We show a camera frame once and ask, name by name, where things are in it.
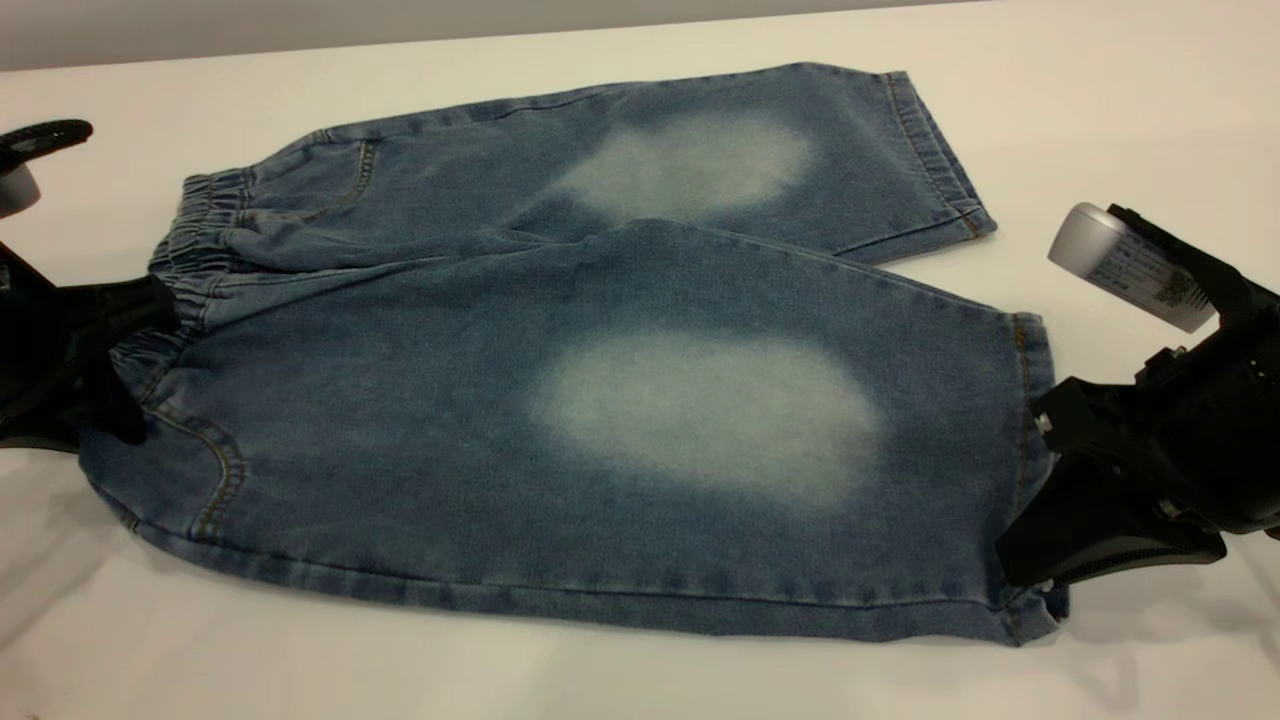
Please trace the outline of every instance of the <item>jeans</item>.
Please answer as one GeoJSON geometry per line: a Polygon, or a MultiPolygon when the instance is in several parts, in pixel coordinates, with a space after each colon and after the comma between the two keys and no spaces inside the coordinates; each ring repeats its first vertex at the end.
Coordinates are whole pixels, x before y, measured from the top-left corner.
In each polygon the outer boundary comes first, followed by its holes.
{"type": "Polygon", "coordinates": [[[187,181],[97,492],[198,565],[371,601],[1019,644],[1039,318],[870,264],[995,229],[902,73],[815,64],[330,128],[187,181]]]}

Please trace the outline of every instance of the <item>barcode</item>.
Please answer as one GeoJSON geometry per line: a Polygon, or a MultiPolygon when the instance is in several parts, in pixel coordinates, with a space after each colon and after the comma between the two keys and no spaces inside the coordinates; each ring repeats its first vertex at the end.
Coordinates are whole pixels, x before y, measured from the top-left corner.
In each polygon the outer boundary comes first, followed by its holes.
{"type": "Polygon", "coordinates": [[[1203,307],[1208,299],[1201,292],[1199,284],[1188,273],[1174,272],[1165,282],[1165,287],[1152,297],[1156,302],[1164,302],[1170,307],[1175,305],[1193,305],[1203,307]]]}

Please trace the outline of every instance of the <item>faded knee patch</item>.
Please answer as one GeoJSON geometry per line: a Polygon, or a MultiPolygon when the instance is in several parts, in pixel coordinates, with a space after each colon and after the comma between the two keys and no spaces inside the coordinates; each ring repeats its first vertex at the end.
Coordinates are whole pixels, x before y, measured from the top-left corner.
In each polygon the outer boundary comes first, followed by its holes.
{"type": "Polygon", "coordinates": [[[613,223],[692,222],[778,197],[813,156],[808,138],[772,118],[695,115],[614,131],[557,186],[613,223]]]}
{"type": "Polygon", "coordinates": [[[566,347],[534,420],[622,470],[828,503],[876,456],[873,407],[845,369],[786,340],[644,332],[566,347]]]}

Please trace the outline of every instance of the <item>white table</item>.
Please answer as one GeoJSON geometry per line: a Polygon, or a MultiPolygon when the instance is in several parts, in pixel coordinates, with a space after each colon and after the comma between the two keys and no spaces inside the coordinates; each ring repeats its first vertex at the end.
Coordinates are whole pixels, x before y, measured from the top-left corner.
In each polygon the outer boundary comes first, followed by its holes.
{"type": "MultiPolygon", "coordinates": [[[[1070,277],[1048,243],[1074,202],[1116,201],[1280,287],[1276,28],[1267,0],[1009,1],[0,74],[0,128],[97,127],[32,165],[46,197],[0,241],[59,283],[124,279],[184,176],[319,127],[792,60],[901,68],[1001,231],[893,269],[1038,311],[1060,377],[1126,382],[1204,332],[1070,277]]],[[[72,459],[10,450],[0,720],[1277,717],[1280,544],[1229,544],[1216,565],[1078,585],[1066,628],[1023,650],[712,639],[216,577],[125,534],[72,459]]]]}

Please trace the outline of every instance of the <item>white surface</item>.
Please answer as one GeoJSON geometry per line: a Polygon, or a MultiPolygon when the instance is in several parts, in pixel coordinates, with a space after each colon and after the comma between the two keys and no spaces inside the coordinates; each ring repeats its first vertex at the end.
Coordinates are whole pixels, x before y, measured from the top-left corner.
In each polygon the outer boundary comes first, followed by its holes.
{"type": "MultiPolygon", "coordinates": [[[[1280,287],[1280,8],[1074,0],[0,74],[0,127],[93,140],[35,165],[0,241],[58,282],[138,274],[188,173],[314,128],[790,60],[911,72],[1001,231],[895,269],[1042,313],[1060,377],[1126,382],[1188,336],[1046,259],[1128,204],[1280,287]]],[[[317,437],[316,442],[324,442],[317,437]]],[[[361,605],[215,577],[125,534],[67,457],[0,454],[0,720],[1276,717],[1280,544],[1074,589],[1023,650],[710,639],[361,605]]]]}
{"type": "Polygon", "coordinates": [[[0,0],[0,69],[965,0],[0,0]]]}

